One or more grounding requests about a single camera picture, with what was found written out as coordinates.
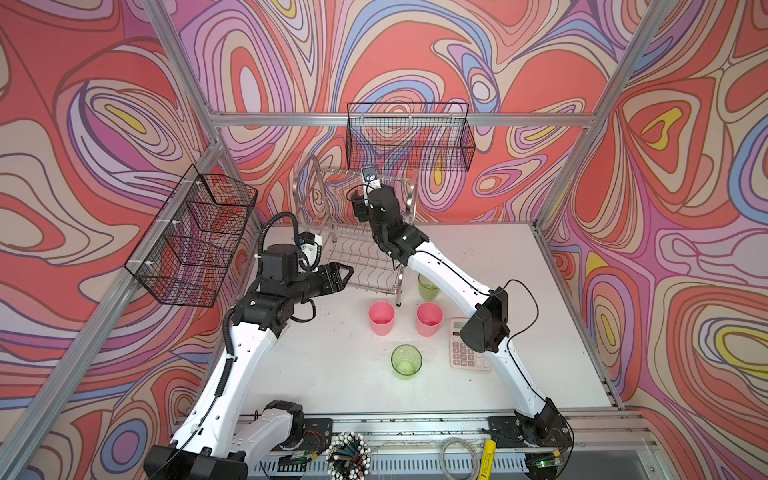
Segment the black wire basket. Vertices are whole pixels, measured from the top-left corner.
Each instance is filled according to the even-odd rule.
[[[346,161],[350,170],[376,167],[469,171],[475,138],[465,102],[356,102],[347,104]]]
[[[227,175],[198,173],[160,238],[132,273],[159,303],[212,307],[257,195],[255,188]]]

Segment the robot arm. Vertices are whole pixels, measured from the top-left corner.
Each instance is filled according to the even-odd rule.
[[[262,230],[261,241],[269,226]],[[296,318],[294,306],[310,302],[315,312],[312,298],[343,290],[353,274],[352,267],[341,263],[318,265],[319,236],[299,235],[296,227],[295,243],[272,245],[263,252],[261,243],[257,246],[261,274],[224,316],[226,351],[191,414],[170,446],[154,445],[144,459],[151,480],[245,480],[275,445],[291,447],[303,437],[301,406],[281,401],[271,402],[258,420],[234,437],[259,364],[290,319],[311,320]],[[307,271],[300,273],[300,265]]]
[[[363,195],[351,198],[360,222],[369,222],[374,241],[389,257],[429,278],[469,319],[460,334],[464,343],[483,353],[515,401],[527,441],[539,444],[550,435],[559,413],[523,365],[507,326],[508,295],[464,273],[418,228],[405,223],[392,187],[381,184],[372,168],[362,171]]]

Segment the psychedelic patterned wall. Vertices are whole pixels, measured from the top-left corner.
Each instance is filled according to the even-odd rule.
[[[644,0],[187,0],[173,20],[215,111],[346,111],[350,101],[450,101],[475,112],[591,112]],[[292,209],[310,153],[342,164],[344,128],[223,132],[263,217]],[[479,127],[468,174],[420,179],[422,221],[532,220],[577,136]]]
[[[345,128],[274,127],[274,138],[251,137],[232,127],[229,141],[243,178],[261,191],[263,219],[295,211],[290,180],[296,166],[315,154],[326,167],[346,168]],[[478,146],[469,172],[423,171],[419,175],[418,221],[530,221],[568,158],[579,129],[569,127],[493,127],[488,145]],[[349,187],[355,183],[350,178]]]
[[[137,3],[86,7],[0,2],[0,441],[206,147]],[[137,475],[192,403],[220,312],[137,293],[25,478]]]
[[[547,237],[680,478],[768,475],[768,4],[678,2]]]

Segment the plastic cup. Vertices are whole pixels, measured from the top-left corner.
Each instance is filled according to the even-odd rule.
[[[411,379],[422,368],[422,354],[413,345],[401,345],[392,352],[392,368],[402,379]]]
[[[442,308],[437,303],[422,303],[416,310],[416,331],[421,336],[437,333],[442,323]]]
[[[380,300],[368,309],[371,329],[376,335],[384,336],[392,332],[395,325],[395,307],[390,302]]]
[[[434,300],[437,294],[440,293],[440,289],[429,278],[419,274],[419,295],[424,300]]]

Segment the black cable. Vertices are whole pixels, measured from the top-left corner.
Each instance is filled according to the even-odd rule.
[[[347,190],[347,191],[346,191],[346,195],[344,195],[344,197],[346,197],[347,201],[350,201],[350,202],[351,202],[351,201],[352,201],[352,199],[351,199],[351,198],[349,198],[349,193],[350,193],[350,192],[353,192],[353,191],[355,191],[355,190],[357,190],[357,189],[358,189],[358,187],[367,187],[367,186],[368,186],[368,184],[357,184],[357,185],[355,185],[354,187],[352,187],[352,188],[350,188],[349,190]]]
[[[307,323],[307,322],[311,322],[312,320],[314,320],[315,317],[317,316],[317,308],[315,308],[315,300],[312,300],[310,298],[310,304],[312,305],[312,318],[309,318],[309,319],[297,319],[295,316],[291,316],[290,319],[293,320],[294,322],[298,322],[298,323]]]
[[[521,333],[523,333],[525,330],[527,330],[527,329],[531,328],[531,327],[533,326],[533,324],[534,324],[534,323],[536,323],[536,320],[538,320],[538,302],[536,301],[536,297],[535,297],[535,296],[533,296],[533,293],[531,293],[531,291],[530,291],[530,289],[528,288],[528,286],[527,286],[527,285],[525,285],[525,284],[524,284],[523,282],[521,282],[520,280],[517,280],[517,279],[515,279],[515,278],[511,278],[511,279],[509,279],[509,281],[508,281],[508,282],[507,282],[507,283],[504,285],[504,288],[502,288],[502,290],[506,290],[506,289],[507,289],[507,285],[509,285],[509,283],[510,283],[510,282],[517,282],[517,283],[520,283],[520,284],[523,286],[523,288],[525,288],[525,291],[526,291],[526,292],[528,292],[528,295],[530,295],[530,296],[531,296],[531,300],[533,300],[533,304],[534,304],[534,305],[536,305],[536,316],[533,318],[533,321],[530,323],[530,325],[526,326],[524,329],[520,330],[520,331],[519,331],[519,332],[517,332],[515,335],[513,335],[513,336],[510,336],[510,337],[509,337],[509,339],[511,340],[511,339],[514,339],[516,336],[520,335]]]
[[[216,387],[216,397],[220,397],[224,394],[224,387],[227,386],[227,380],[230,378],[230,372],[232,372],[232,366],[235,362],[235,345],[232,341],[232,332],[230,332],[230,319],[235,313],[235,309],[229,309],[223,319],[221,319],[221,333],[224,337],[224,348],[227,351],[227,359],[224,360],[224,369],[221,372],[219,378],[219,385]]]
[[[270,231],[270,228],[277,223],[278,220],[283,219],[285,217],[290,218],[291,223],[293,224],[293,242],[296,244],[296,246],[299,246],[299,221],[296,219],[296,215],[290,213],[290,212],[280,212],[278,214],[275,214],[272,218],[270,218],[265,224],[264,227],[261,229],[261,234],[259,235],[259,238],[256,240],[256,255],[257,259],[259,260],[259,266],[256,269],[256,277],[261,277],[261,273],[264,270],[264,265],[261,262],[261,255],[264,253],[264,238],[266,238],[266,233]],[[308,262],[306,262],[306,257],[304,257],[304,264],[306,265]]]
[[[427,252],[427,251],[424,251],[424,250],[417,250],[417,251],[414,253],[414,255],[416,255],[417,253],[426,253],[427,255],[429,255],[430,257],[432,257],[432,258],[434,258],[435,260],[439,261],[440,263],[444,263],[444,262],[443,262],[443,260],[442,260],[440,257],[438,257],[437,255],[435,255],[435,254],[434,254],[434,253],[432,253],[432,252]],[[450,265],[448,265],[447,263],[445,263],[445,266],[446,266],[446,267],[448,267],[448,269],[449,269],[449,270],[451,270],[451,271],[452,271],[452,272],[453,272],[453,273],[454,273],[454,274],[455,274],[455,275],[456,275],[458,278],[462,279],[462,280],[464,281],[464,283],[466,283],[467,285],[469,285],[469,288],[473,289],[475,292],[479,293],[480,295],[485,295],[485,296],[491,296],[491,295],[492,295],[492,293],[483,293],[483,292],[481,292],[480,290],[478,290],[478,289],[477,289],[477,288],[476,288],[474,285],[472,285],[472,284],[469,282],[469,280],[467,280],[466,278],[464,278],[464,277],[463,277],[463,276],[462,276],[462,275],[461,275],[459,272],[457,272],[456,270],[454,270],[454,269],[453,269],[453,268],[452,268]]]
[[[509,342],[511,342],[511,340],[512,340],[512,337],[509,337],[509,338],[507,339],[507,353],[509,354],[509,358],[510,358],[510,359],[512,359],[512,363],[514,363],[514,364],[515,364],[515,366],[518,368],[518,371],[520,372],[520,376],[521,376],[521,377],[523,377],[523,380],[525,380],[525,383],[527,383],[527,384],[528,384],[528,388],[529,388],[529,389],[531,389],[531,391],[532,391],[533,393],[535,393],[535,394],[536,394],[536,396],[537,396],[538,398],[540,398],[542,402],[546,403],[547,401],[544,399],[544,397],[542,397],[541,395],[539,395],[539,393],[536,391],[536,389],[534,389],[534,388],[533,388],[533,386],[532,386],[532,385],[531,385],[531,383],[528,381],[528,379],[527,379],[527,378],[525,378],[525,374],[523,373],[523,371],[522,371],[522,369],[520,368],[520,366],[518,365],[518,363],[515,361],[515,358],[514,358],[514,356],[512,355],[512,352],[510,352],[510,351],[509,351]],[[566,419],[566,418],[565,418],[565,415],[563,415],[563,414],[562,414],[562,413],[560,413],[560,412],[558,412],[558,415],[559,415],[560,417],[562,417],[562,418],[563,418],[563,420],[565,421],[565,425],[568,425],[568,431],[569,431],[569,432],[571,432],[571,450],[568,452],[568,458],[567,458],[567,459],[565,459],[565,463],[563,464],[563,468],[562,468],[562,470],[560,471],[560,473],[558,473],[558,474],[555,476],[555,478],[559,477],[559,476],[560,476],[560,475],[563,473],[563,471],[565,470],[565,467],[566,467],[566,465],[568,465],[568,460],[570,460],[570,459],[571,459],[571,454],[573,454],[573,452],[574,452],[574,445],[576,444],[576,435],[574,434],[574,430],[573,430],[573,428],[571,428],[571,424],[568,422],[568,419]]]
[[[571,455],[574,454],[574,445],[576,445],[576,435],[574,434],[574,430],[571,428],[571,424],[568,423],[568,419],[565,418],[565,415],[560,414],[560,416],[563,417],[563,420],[565,420],[565,425],[568,425],[568,431],[571,433],[571,450],[568,451],[568,458],[565,459],[563,468],[561,468],[560,473],[554,476],[554,480],[557,480],[557,478],[562,475],[563,472],[565,472],[565,467],[568,466],[568,461],[571,460]]]
[[[216,405],[216,400],[221,397],[224,393],[224,387],[227,386],[227,380],[230,378],[230,373],[232,371],[232,366],[234,364],[234,354],[235,354],[235,347],[234,342],[232,341],[232,332],[230,332],[230,319],[232,319],[232,315],[235,313],[235,309],[229,309],[225,312],[224,317],[221,319],[221,333],[224,337],[224,349],[227,351],[228,357],[226,360],[224,360],[224,368],[221,372],[221,377],[219,378],[219,385],[216,387],[216,392],[214,393],[214,400],[210,403],[210,406],[208,407],[208,410],[205,412],[205,415],[203,415],[203,418],[200,419],[200,422],[197,424],[197,429],[195,429],[194,432],[192,432],[192,435],[190,435],[190,438],[187,439],[186,442],[173,454],[170,456],[168,460],[165,461],[163,466],[157,469],[155,473],[152,474],[152,476],[148,480],[152,480],[158,473],[163,471],[163,468],[165,468],[174,458],[176,458],[176,455],[179,455],[182,450],[184,450],[184,447],[189,445],[189,442],[192,441],[194,436],[199,431],[200,427],[203,425],[203,422],[205,422],[205,419],[208,418],[208,414],[211,410],[214,409],[214,405]]]
[[[157,471],[156,471],[155,473],[153,473],[153,474],[152,474],[152,476],[151,476],[150,478],[148,478],[147,480],[152,480],[152,478],[155,478],[155,477],[157,476],[157,474],[158,474],[158,473],[160,473],[160,472],[162,472],[162,471],[163,471],[163,468],[167,467],[167,466],[168,466],[168,464],[169,464],[169,463],[170,463],[170,462],[171,462],[171,461],[172,461],[174,458],[176,458],[176,455],[179,455],[179,454],[181,453],[181,451],[182,451],[182,450],[184,450],[184,447],[186,447],[187,445],[189,445],[189,443],[192,441],[192,439],[194,438],[194,436],[195,436],[195,435],[197,435],[198,429],[200,428],[200,426],[201,426],[201,425],[203,425],[203,422],[205,422],[205,419],[208,417],[208,414],[210,413],[210,411],[214,409],[214,405],[216,404],[216,400],[217,400],[217,398],[218,398],[218,397],[214,397],[214,400],[213,400],[213,401],[210,403],[210,407],[208,407],[208,411],[207,411],[207,412],[205,412],[205,415],[203,415],[203,418],[200,420],[200,423],[198,423],[198,424],[197,424],[197,429],[195,429],[195,431],[194,431],[194,432],[192,432],[192,435],[190,435],[190,438],[188,438],[188,439],[187,439],[187,441],[186,441],[186,442],[184,442],[184,444],[183,444],[183,445],[182,445],[182,446],[181,446],[181,447],[180,447],[180,448],[179,448],[179,449],[178,449],[178,450],[177,450],[177,451],[176,451],[176,452],[175,452],[173,455],[171,455],[171,456],[170,456],[170,458],[169,458],[168,460],[166,460],[166,461],[165,461],[165,463],[163,464],[163,466],[161,466],[160,468],[158,468],[158,469],[157,469]]]
[[[310,268],[308,268],[306,270],[307,272],[314,271],[317,268],[317,266],[320,265],[320,256],[323,255],[323,246],[316,244],[315,247],[317,247],[317,254],[315,255],[315,262],[312,264],[312,266],[310,266]]]

